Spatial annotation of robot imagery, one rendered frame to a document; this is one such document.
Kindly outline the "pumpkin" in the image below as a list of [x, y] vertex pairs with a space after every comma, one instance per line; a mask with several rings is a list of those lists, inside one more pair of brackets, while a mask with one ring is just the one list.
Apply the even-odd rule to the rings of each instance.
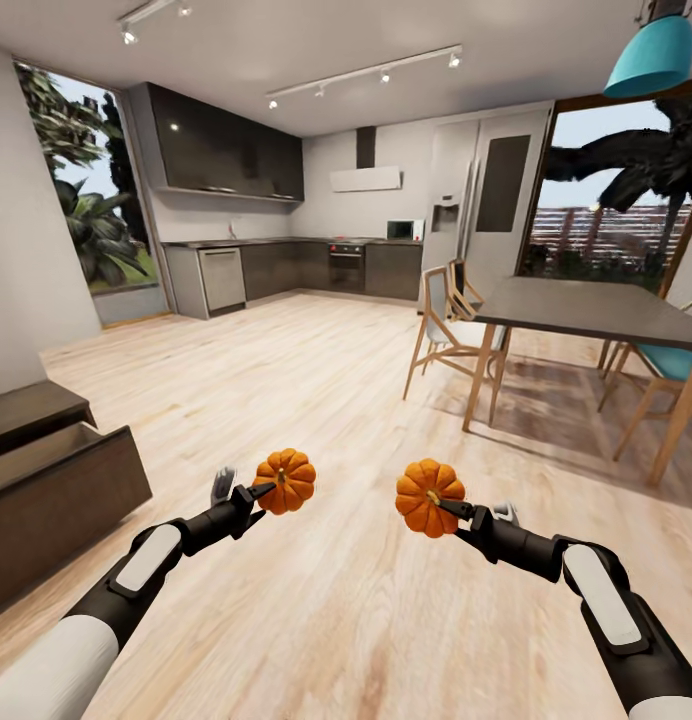
[[304, 453], [293, 448], [275, 451], [256, 470], [251, 486], [274, 482], [277, 487], [257, 499], [259, 507], [282, 515], [298, 511], [314, 495], [316, 471]]
[[410, 530], [433, 539], [457, 532], [461, 518], [439, 507], [440, 499], [463, 502], [466, 496], [452, 466], [434, 459], [411, 463], [396, 491], [396, 508]]

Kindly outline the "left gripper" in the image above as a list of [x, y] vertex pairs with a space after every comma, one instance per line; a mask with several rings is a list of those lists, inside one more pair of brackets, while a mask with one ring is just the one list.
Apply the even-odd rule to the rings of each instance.
[[232, 535], [235, 541], [240, 539], [246, 530], [266, 514], [265, 509], [251, 514], [254, 502], [276, 487], [274, 482], [248, 488], [239, 484], [232, 490], [232, 495], [228, 496], [228, 500], [224, 504], [206, 510], [204, 514], [213, 524], [213, 543], [219, 542], [229, 535]]

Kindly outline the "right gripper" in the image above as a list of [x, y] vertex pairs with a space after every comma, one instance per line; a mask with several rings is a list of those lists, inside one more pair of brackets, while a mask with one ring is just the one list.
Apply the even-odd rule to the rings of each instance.
[[465, 521], [472, 519], [470, 529], [459, 527], [456, 537], [476, 547], [493, 565], [501, 559], [525, 570], [523, 549], [531, 531], [495, 519], [491, 510], [484, 505], [442, 499], [440, 503], [439, 507], [453, 515]]

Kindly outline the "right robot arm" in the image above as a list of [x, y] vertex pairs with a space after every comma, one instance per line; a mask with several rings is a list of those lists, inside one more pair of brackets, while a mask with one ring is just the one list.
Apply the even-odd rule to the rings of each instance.
[[511, 501], [484, 505], [440, 499], [439, 507], [469, 521], [456, 537], [497, 564], [505, 561], [583, 598], [580, 612], [629, 720], [692, 720], [692, 665], [638, 594], [614, 553], [590, 541], [552, 539], [520, 527]]

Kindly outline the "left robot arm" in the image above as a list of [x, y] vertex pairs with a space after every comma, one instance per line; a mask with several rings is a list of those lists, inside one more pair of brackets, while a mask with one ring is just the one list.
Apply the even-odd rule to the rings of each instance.
[[240, 539], [265, 509], [254, 502], [274, 482], [229, 491], [234, 467], [217, 471], [210, 509], [156, 525], [51, 630], [0, 676], [0, 720], [81, 720], [183, 554], [194, 556], [232, 535]]

